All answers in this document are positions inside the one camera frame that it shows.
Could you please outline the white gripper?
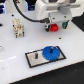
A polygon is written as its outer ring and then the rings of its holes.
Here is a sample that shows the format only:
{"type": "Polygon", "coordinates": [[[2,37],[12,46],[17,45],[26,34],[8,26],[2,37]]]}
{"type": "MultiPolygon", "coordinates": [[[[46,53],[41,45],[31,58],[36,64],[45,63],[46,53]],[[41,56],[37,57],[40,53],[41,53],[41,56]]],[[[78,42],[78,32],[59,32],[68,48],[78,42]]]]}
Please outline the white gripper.
{"type": "Polygon", "coordinates": [[[58,11],[54,12],[54,13],[50,13],[49,17],[50,17],[50,23],[47,24],[45,27],[45,30],[47,32],[50,31],[51,24],[57,24],[58,25],[58,23],[61,23],[62,27],[64,29],[66,29],[68,26],[68,22],[72,19],[70,6],[69,5],[66,5],[66,6],[61,5],[58,8],[58,11]]]}

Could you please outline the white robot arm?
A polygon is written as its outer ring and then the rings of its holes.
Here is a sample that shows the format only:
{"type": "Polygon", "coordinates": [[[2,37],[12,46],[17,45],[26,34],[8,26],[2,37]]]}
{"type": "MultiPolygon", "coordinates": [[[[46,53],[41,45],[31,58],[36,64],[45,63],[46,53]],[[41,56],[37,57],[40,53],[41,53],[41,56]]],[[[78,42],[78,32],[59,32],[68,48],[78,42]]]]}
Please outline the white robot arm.
{"type": "Polygon", "coordinates": [[[35,11],[36,20],[48,18],[45,30],[56,32],[58,24],[66,29],[70,20],[84,13],[84,0],[32,0],[28,10],[35,11]]]}

